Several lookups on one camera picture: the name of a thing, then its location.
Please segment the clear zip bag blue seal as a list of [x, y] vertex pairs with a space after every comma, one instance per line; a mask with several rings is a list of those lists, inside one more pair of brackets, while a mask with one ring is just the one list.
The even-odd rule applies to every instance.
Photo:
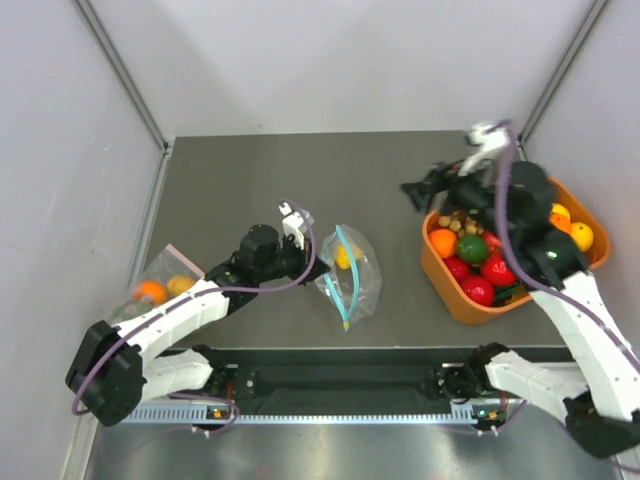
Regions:
[[[341, 270], [335, 263], [339, 245], [348, 252], [351, 262], [348, 270]], [[323, 241], [320, 258], [329, 265], [330, 272], [317, 279], [315, 285], [337, 310], [342, 328], [343, 322], [349, 322], [351, 329], [371, 317], [378, 306], [383, 279], [368, 240], [353, 227], [336, 224], [334, 232]]]

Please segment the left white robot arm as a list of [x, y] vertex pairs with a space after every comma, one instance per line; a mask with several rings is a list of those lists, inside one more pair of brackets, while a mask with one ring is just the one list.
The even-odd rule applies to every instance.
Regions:
[[109, 427], [157, 397], [184, 390], [220, 394], [227, 374], [206, 353], [165, 351], [261, 294], [305, 285], [327, 271], [312, 228], [251, 227], [227, 260], [185, 292], [133, 319], [100, 320], [86, 330], [65, 377], [74, 394], [72, 414], [91, 414]]

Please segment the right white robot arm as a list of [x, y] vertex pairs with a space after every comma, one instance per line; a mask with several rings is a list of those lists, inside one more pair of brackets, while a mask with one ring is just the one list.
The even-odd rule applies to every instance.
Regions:
[[492, 230], [509, 269], [552, 321], [583, 376], [571, 380], [490, 343], [463, 364], [465, 395], [514, 394], [563, 423], [596, 458], [638, 447], [639, 359], [604, 305], [585, 254], [549, 219], [555, 187], [545, 170], [517, 162], [486, 184], [476, 173], [464, 174], [460, 162], [439, 163], [400, 189], [421, 213], [431, 212], [444, 193], [454, 209]]

